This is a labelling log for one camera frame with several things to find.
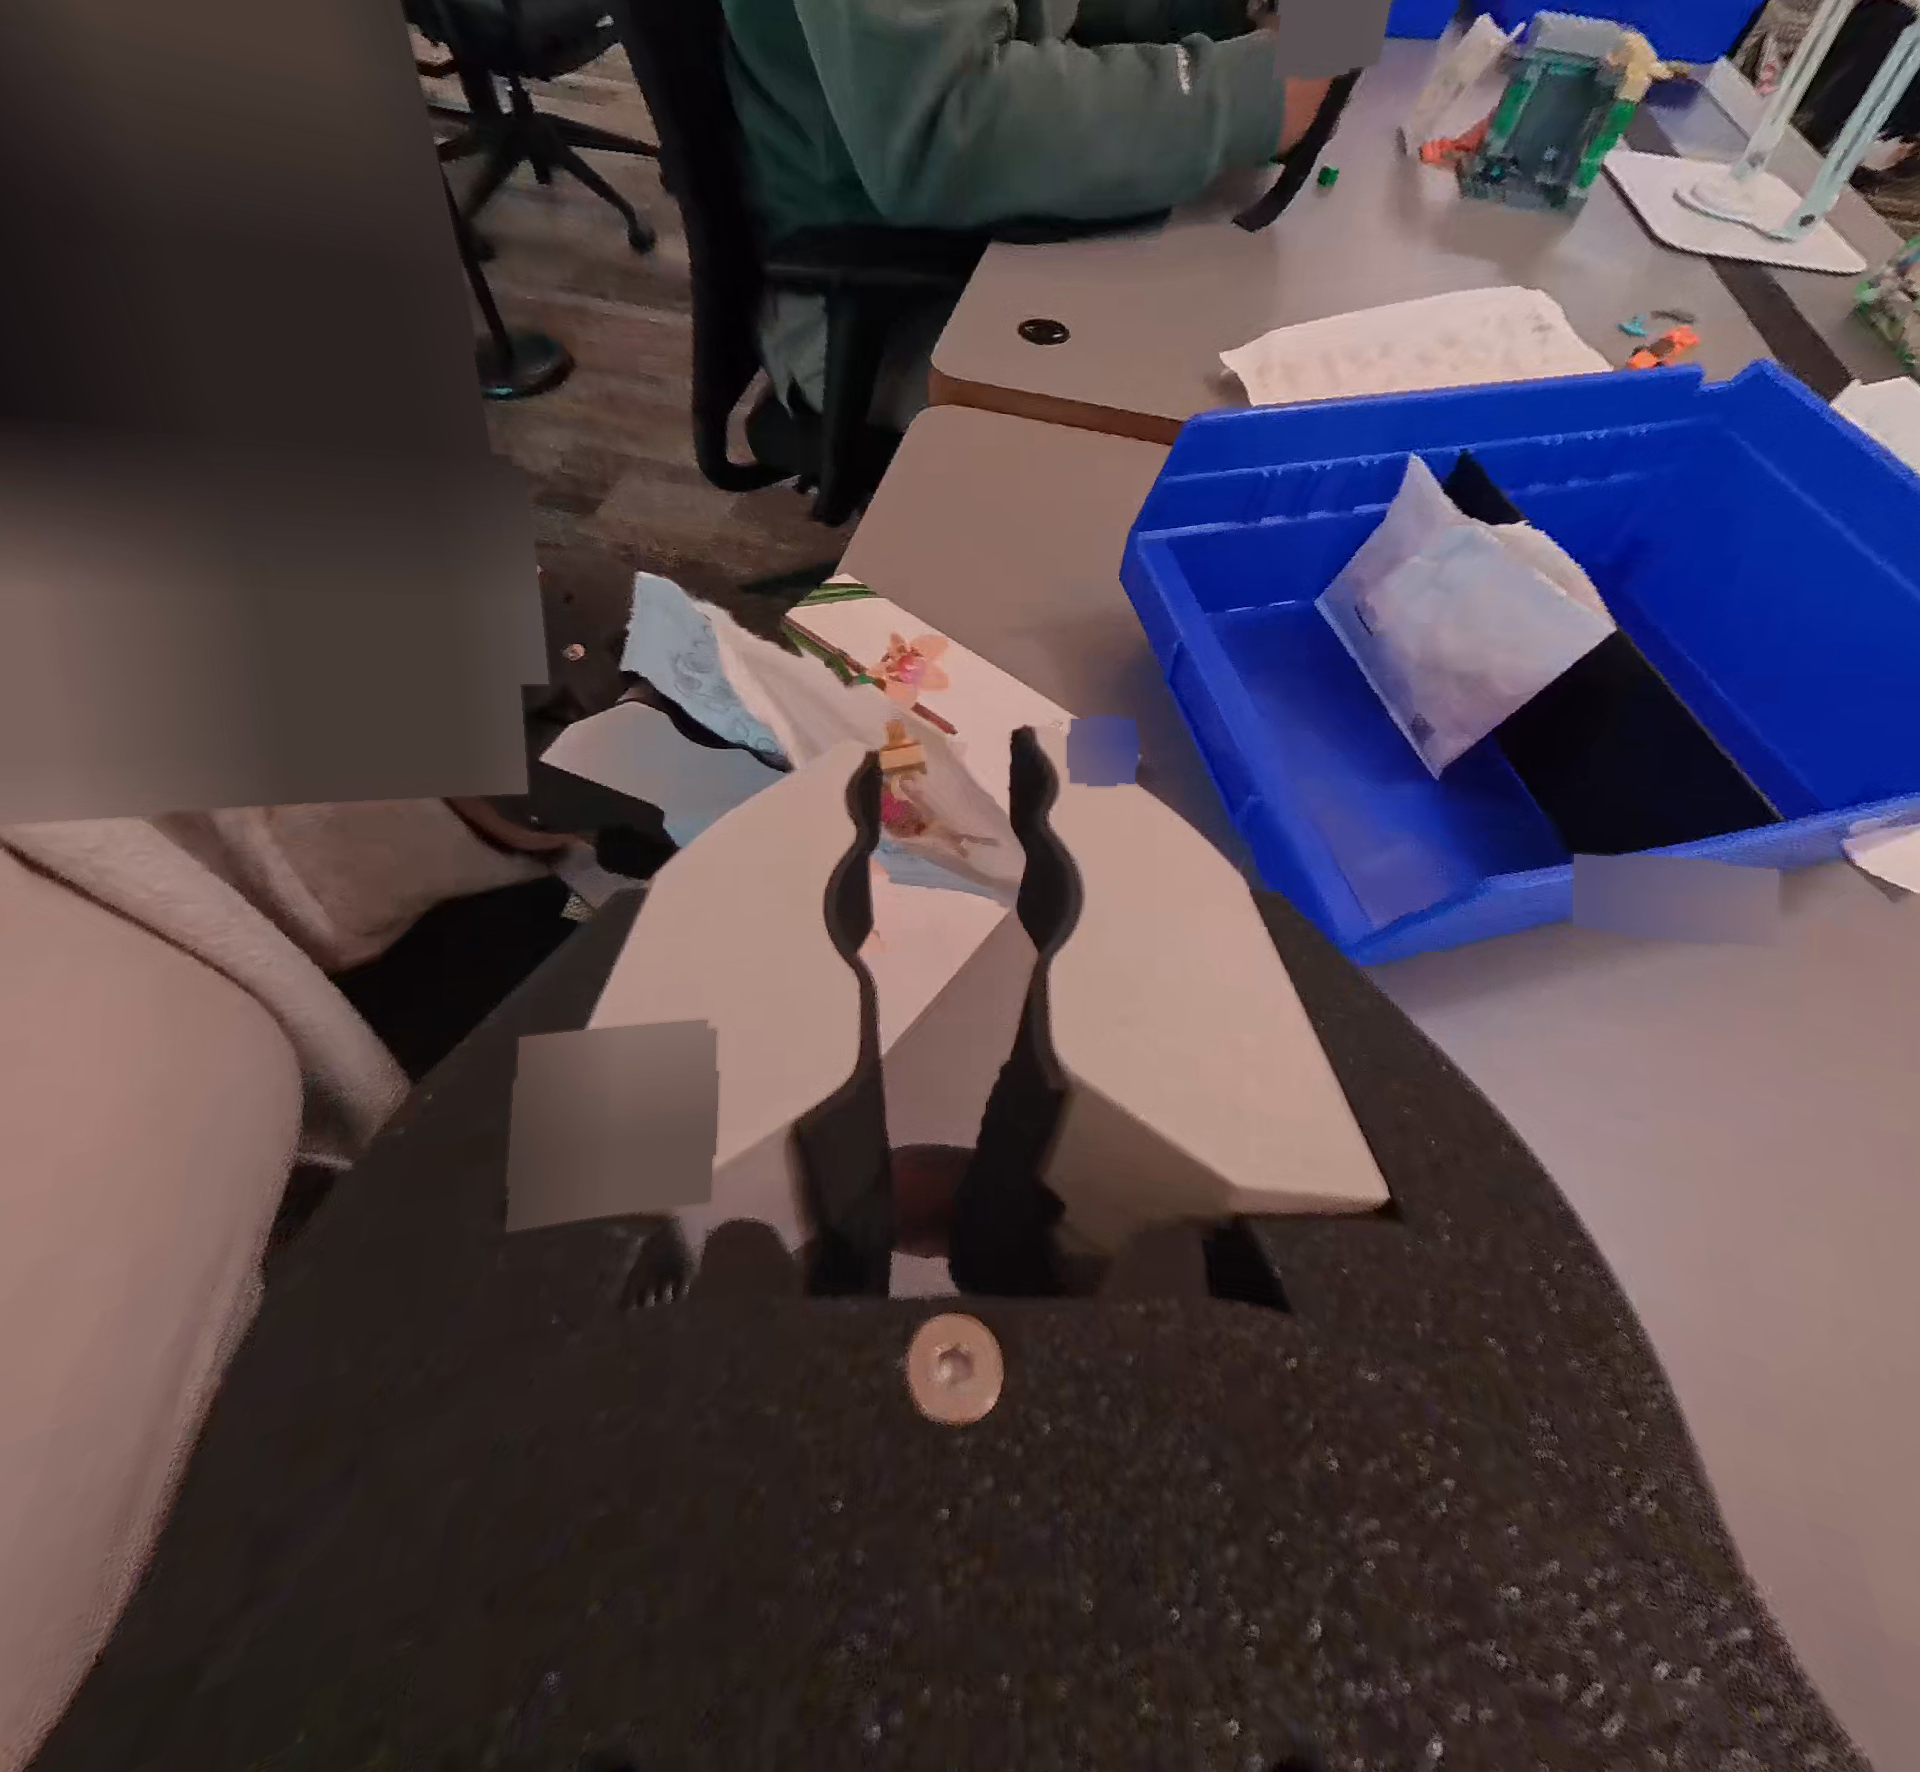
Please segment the white booklet stand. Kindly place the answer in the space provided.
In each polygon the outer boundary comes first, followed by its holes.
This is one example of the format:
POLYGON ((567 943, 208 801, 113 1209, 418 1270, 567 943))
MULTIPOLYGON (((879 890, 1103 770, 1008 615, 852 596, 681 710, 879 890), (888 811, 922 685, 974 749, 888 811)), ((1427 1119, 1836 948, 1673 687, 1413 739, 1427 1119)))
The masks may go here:
POLYGON ((1803 195, 1770 170, 1856 2, 1821 0, 1738 159, 1715 163, 1629 148, 1615 148, 1603 159, 1607 180, 1651 237, 1669 250, 1719 261, 1838 276, 1865 268, 1865 259, 1828 225, 1828 214, 1915 81, 1918 24, 1909 23, 1876 68, 1803 195))

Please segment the black floor stand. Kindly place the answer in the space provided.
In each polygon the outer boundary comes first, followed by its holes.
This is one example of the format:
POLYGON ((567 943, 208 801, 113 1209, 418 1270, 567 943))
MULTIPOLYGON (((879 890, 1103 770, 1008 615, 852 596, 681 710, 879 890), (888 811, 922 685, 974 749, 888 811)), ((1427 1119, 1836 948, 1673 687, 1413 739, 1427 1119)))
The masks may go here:
POLYGON ((563 388, 573 375, 572 354, 547 336, 515 332, 507 325, 483 272, 477 237, 463 218, 450 186, 443 183, 443 188, 467 293, 482 320, 476 336, 476 377, 482 397, 489 403, 517 403, 563 388))

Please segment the crumpled white paper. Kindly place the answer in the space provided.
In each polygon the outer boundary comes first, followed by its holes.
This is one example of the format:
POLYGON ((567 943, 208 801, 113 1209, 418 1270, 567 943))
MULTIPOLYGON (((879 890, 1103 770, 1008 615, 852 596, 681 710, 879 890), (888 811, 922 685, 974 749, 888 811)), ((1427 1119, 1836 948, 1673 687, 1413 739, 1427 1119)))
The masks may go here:
MULTIPOLYGON (((1833 401, 1836 415, 1874 437, 1885 452, 1918 475, 1918 382, 1893 379, 1854 382, 1833 401)), ((1840 841, 1842 855, 1866 877, 1904 894, 1918 894, 1918 816, 1852 826, 1840 841)))

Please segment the black office chair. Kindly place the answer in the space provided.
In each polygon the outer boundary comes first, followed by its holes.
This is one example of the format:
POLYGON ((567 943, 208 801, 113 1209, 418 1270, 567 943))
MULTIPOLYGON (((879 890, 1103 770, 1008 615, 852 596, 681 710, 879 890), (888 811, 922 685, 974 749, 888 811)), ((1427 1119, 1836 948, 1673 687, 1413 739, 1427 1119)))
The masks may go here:
POLYGON ((655 250, 650 223, 582 151, 655 159, 660 149, 542 113, 532 84, 563 81, 619 45, 607 0, 401 0, 407 23, 445 49, 467 92, 467 133, 483 149, 482 173, 463 203, 463 233, 477 258, 491 247, 476 232, 480 213, 523 167, 540 184, 570 176, 623 218, 628 246, 655 250))
POLYGON ((796 481, 812 493, 815 520, 843 525, 872 501, 900 445, 869 410, 902 314, 952 305, 992 246, 1098 241, 1167 218, 1158 210, 1103 223, 1012 221, 971 233, 845 225, 772 240, 748 203, 719 0, 609 0, 609 9, 660 135, 662 183, 681 214, 693 290, 693 450, 722 493, 796 481), (765 394, 747 417, 753 461, 735 463, 730 424, 760 372, 765 294, 824 305, 824 401, 816 415, 786 415, 765 394))

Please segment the grey desk with wooden edge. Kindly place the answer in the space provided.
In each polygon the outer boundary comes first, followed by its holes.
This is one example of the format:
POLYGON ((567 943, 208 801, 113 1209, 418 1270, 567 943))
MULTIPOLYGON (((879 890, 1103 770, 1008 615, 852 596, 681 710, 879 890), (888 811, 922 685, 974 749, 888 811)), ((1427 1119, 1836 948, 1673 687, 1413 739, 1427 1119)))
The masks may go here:
POLYGON ((1169 443, 1190 417, 1240 403, 1218 355, 1283 325, 1496 287, 1553 297, 1610 362, 1621 325, 1691 312, 1707 379, 1774 357, 1821 397, 1899 375, 1854 316, 1846 276, 1715 265, 1645 232, 1603 180, 1576 217, 1462 199, 1402 153, 1398 124, 1436 47, 1392 41, 1329 151, 1339 183, 1273 230, 1232 223, 1256 188, 1235 176, 1154 230, 1067 246, 995 246, 935 347, 933 404, 1169 443))

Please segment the green toy brick build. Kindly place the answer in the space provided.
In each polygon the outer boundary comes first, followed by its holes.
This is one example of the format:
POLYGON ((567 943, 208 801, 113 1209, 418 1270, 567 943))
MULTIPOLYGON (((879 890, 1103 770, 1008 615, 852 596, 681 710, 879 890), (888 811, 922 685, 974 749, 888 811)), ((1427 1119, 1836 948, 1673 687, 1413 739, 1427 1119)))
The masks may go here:
POLYGON ((1454 172, 1466 199, 1576 214, 1646 92, 1680 73, 1634 27, 1541 10, 1503 54, 1503 92, 1454 172))

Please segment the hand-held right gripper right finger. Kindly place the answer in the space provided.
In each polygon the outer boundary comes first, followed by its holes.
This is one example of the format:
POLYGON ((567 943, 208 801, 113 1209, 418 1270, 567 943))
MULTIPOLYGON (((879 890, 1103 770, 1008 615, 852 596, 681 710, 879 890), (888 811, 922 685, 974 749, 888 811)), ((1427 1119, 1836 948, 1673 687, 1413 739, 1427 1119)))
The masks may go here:
POLYGON ((1372 1218, 1389 1187, 1247 881, 1070 729, 1009 742, 1035 961, 952 1200, 971 1296, 1062 1296, 1145 1235, 1372 1218))

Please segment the person's left forearm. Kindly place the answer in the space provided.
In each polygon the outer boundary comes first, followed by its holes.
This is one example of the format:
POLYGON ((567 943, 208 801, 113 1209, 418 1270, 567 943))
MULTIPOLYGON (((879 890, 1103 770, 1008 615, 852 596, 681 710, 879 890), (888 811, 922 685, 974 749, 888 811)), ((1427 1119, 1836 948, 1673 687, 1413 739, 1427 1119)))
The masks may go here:
POLYGON ((331 974, 371 963, 447 904, 532 888, 567 920, 577 900, 553 850, 445 799, 182 811, 153 826, 331 974))

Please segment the green toy set box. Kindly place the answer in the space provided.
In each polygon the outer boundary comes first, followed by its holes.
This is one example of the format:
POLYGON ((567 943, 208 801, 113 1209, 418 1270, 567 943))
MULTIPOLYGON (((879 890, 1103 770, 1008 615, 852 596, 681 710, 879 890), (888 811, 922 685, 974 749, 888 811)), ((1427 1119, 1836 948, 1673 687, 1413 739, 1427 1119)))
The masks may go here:
POLYGON ((1854 297, 1854 314, 1911 379, 1918 377, 1918 261, 1914 236, 1863 278, 1854 297))

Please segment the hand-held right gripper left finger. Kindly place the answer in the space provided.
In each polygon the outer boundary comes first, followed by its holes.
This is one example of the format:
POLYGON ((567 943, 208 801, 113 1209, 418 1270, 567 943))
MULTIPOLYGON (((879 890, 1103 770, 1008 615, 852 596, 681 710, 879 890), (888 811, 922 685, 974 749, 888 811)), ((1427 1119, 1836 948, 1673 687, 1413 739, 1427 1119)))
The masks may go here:
POLYGON ((652 881, 591 1018, 628 1035, 624 1211, 690 1257, 761 1221, 824 1296, 885 1296, 897 1239, 875 983, 879 766, 833 746, 652 881))

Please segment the white paper bag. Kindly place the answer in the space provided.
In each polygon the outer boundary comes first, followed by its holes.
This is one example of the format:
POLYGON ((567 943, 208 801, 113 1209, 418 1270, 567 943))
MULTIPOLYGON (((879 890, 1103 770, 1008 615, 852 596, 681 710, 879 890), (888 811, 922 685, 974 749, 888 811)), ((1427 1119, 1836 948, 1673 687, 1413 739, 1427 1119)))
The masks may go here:
POLYGON ((1420 457, 1315 606, 1430 778, 1615 632, 1560 545, 1470 514, 1420 457))
POLYGON ((1014 902, 1024 859, 1003 791, 979 781, 958 736, 918 699, 893 696, 839 656, 748 633, 650 575, 636 575, 623 670, 722 746, 780 773, 839 746, 914 747, 881 777, 875 863, 900 887, 1014 902))

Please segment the orchid picture instruction booklet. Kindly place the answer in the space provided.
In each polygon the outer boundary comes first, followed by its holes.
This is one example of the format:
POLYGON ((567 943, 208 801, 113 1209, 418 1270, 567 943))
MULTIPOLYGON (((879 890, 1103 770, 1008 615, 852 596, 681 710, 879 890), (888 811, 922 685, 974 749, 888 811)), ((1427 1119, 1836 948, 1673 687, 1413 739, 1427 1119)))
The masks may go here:
MULTIPOLYGON (((807 593, 788 612, 783 636, 799 650, 846 660, 857 677, 885 683, 893 696, 918 699, 937 725, 958 736, 979 781, 1003 791, 1008 815, 1014 732, 1067 723, 1067 709, 851 579, 807 593)), ((879 1046, 890 1050, 988 943, 1014 902, 900 887, 874 855, 869 883, 874 921, 861 957, 877 995, 879 1046)))

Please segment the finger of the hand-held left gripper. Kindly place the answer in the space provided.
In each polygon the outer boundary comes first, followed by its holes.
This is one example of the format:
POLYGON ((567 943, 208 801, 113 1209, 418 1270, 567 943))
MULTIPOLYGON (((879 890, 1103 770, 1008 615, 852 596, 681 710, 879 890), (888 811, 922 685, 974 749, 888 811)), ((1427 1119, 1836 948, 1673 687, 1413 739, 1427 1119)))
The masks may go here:
POLYGON ((650 806, 677 847, 697 841, 711 826, 786 777, 783 766, 755 751, 690 739, 652 704, 614 704, 565 728, 540 754, 540 764, 650 806))

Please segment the white printed paper sheet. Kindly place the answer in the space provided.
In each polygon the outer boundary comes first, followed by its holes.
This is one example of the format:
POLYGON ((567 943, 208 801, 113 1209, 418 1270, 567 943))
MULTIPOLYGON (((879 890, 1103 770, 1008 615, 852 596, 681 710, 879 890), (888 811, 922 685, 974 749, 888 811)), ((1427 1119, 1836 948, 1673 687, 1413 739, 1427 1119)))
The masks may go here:
POLYGON ((1218 355, 1252 408, 1420 394, 1611 369, 1546 293, 1458 290, 1260 336, 1218 355))

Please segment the person's dark trousers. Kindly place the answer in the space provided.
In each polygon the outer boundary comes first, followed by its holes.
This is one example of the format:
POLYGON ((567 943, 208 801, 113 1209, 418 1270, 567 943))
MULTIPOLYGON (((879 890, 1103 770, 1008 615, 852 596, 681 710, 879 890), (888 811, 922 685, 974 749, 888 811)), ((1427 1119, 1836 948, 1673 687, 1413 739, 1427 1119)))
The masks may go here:
POLYGON ((576 943, 595 908, 565 881, 539 877, 430 908, 373 960, 331 985, 420 1084, 472 1042, 576 1026, 583 974, 576 943))

